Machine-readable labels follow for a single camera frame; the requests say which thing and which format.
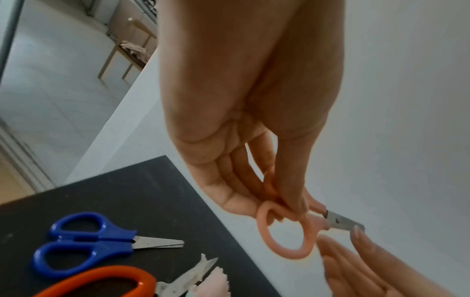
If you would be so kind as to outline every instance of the black table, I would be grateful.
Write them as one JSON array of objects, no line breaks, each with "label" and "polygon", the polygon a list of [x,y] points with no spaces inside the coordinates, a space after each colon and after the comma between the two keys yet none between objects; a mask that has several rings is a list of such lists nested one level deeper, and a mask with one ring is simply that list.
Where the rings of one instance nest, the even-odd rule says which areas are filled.
[{"label": "black table", "polygon": [[[31,266],[35,250],[48,242],[50,226],[65,215],[95,211],[137,235],[181,239],[182,249],[137,250],[131,256],[101,262],[141,268],[172,282],[205,253],[218,257],[228,275],[232,296],[279,296],[237,241],[166,157],[159,157],[85,181],[0,206],[0,296],[32,296],[55,281]],[[82,222],[81,230],[89,227]],[[51,266],[69,268],[86,255],[54,254]],[[131,281],[109,279],[69,296],[120,296]]]}]

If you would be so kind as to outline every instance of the metal blade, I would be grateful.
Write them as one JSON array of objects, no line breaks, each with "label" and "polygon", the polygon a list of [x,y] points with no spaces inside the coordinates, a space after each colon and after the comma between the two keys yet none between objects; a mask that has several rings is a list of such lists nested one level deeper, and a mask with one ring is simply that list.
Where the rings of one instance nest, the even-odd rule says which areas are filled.
[{"label": "metal blade", "polygon": [[206,273],[208,273],[218,258],[207,260],[204,254],[201,254],[201,260],[193,268],[182,274],[171,284],[162,282],[157,283],[155,293],[159,297],[179,297],[189,290],[197,282],[201,281]]},{"label": "metal blade", "polygon": [[135,250],[182,248],[184,244],[183,240],[136,236],[132,248]]},{"label": "metal blade", "polygon": [[328,221],[330,228],[352,231],[354,226],[358,226],[362,231],[365,231],[366,229],[363,224],[348,219],[347,217],[343,217],[342,215],[330,210],[328,210],[324,217]]}]

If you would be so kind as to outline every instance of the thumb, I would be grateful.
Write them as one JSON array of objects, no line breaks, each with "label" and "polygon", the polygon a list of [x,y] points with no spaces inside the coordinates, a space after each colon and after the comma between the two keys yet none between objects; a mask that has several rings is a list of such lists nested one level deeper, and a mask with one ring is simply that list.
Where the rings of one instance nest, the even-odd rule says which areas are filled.
[{"label": "thumb", "polygon": [[453,297],[421,273],[378,246],[357,226],[351,241],[362,260],[384,281],[406,297]]},{"label": "thumb", "polygon": [[295,139],[278,138],[275,186],[287,206],[297,213],[308,211],[302,191],[308,159],[316,136],[310,134]]}]

